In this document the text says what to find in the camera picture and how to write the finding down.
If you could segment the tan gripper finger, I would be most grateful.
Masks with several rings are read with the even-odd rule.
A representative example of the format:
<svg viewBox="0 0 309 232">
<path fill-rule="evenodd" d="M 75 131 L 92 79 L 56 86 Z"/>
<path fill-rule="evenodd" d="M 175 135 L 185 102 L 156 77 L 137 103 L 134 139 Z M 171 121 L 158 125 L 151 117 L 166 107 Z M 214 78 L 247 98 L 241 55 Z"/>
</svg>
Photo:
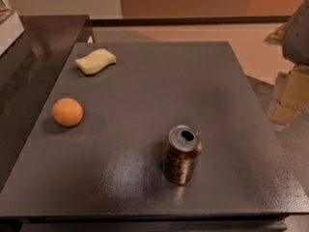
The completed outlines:
<svg viewBox="0 0 309 232">
<path fill-rule="evenodd" d="M 265 42 L 269 44 L 281 44 L 283 42 L 284 34 L 286 32 L 287 24 L 282 24 L 273 32 L 271 32 L 266 38 Z"/>
<path fill-rule="evenodd" d="M 279 72 L 272 95 L 268 119 L 288 126 L 309 103 L 309 66 L 295 64 L 288 73 Z"/>
</svg>

